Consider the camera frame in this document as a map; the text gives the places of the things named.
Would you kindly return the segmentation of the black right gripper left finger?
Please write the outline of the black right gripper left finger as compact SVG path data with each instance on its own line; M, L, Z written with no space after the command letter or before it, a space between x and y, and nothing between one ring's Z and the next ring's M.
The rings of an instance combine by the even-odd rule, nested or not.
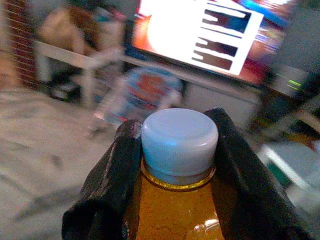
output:
M63 215L64 240L134 240L140 221L142 123L116 130L105 154L89 172L79 199Z

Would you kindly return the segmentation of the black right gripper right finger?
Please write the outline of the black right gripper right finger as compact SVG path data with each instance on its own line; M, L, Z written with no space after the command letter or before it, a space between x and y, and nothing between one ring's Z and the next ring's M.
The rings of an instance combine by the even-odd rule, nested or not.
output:
M204 112L217 126L211 179L213 202L226 240L308 240L305 223L222 108Z

